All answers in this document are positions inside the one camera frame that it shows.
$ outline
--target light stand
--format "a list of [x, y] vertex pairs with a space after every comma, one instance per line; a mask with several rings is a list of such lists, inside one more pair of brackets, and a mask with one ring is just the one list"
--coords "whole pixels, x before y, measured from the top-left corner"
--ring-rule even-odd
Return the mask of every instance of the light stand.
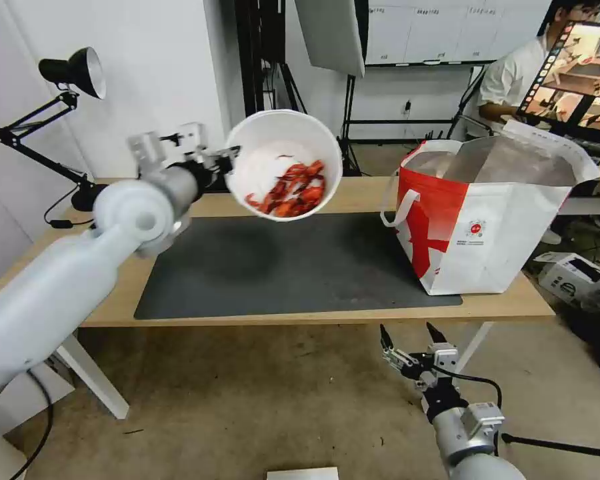
[[[71, 90], [70, 85], [76, 85], [86, 94], [100, 100], [105, 97], [107, 89], [100, 60], [95, 50], [86, 47], [76, 51], [69, 60], [40, 60], [38, 69], [44, 79], [54, 83], [62, 93], [12, 124], [0, 128], [0, 143], [76, 183], [78, 191], [71, 197], [73, 208], [78, 211], [92, 211], [95, 198], [106, 185], [98, 185], [90, 181], [86, 173], [66, 167], [23, 145], [22, 139], [77, 108], [79, 94]], [[64, 103], [66, 108], [44, 120], [28, 122], [58, 103]]]

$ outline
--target crayfish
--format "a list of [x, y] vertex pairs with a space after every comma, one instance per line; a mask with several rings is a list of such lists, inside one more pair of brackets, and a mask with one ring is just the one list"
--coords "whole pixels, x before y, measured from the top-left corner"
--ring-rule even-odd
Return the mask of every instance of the crayfish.
[[248, 194], [245, 201], [258, 211], [276, 217], [297, 217], [309, 212], [320, 204], [325, 194], [325, 178], [321, 175], [324, 167], [320, 160], [309, 166], [295, 163], [278, 177], [262, 202], [253, 200], [253, 193]]

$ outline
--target red and white bag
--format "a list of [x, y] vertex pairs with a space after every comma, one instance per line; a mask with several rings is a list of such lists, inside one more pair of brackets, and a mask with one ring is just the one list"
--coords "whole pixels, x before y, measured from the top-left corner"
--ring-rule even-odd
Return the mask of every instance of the red and white bag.
[[504, 292], [571, 188], [600, 170], [573, 142], [510, 121], [501, 137], [424, 142], [396, 174], [395, 219], [381, 218], [428, 294], [449, 295]]

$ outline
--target computer screen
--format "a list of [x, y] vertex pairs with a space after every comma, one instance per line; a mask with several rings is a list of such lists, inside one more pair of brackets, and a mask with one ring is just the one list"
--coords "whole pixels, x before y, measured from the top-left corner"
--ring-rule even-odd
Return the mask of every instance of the computer screen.
[[518, 114], [558, 133], [600, 141], [600, 24], [566, 26]]

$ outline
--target whiteboard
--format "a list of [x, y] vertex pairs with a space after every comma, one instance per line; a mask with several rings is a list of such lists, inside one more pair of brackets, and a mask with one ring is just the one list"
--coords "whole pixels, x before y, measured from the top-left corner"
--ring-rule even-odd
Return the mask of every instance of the whiteboard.
[[367, 65], [492, 61], [536, 36], [551, 0], [369, 0]]

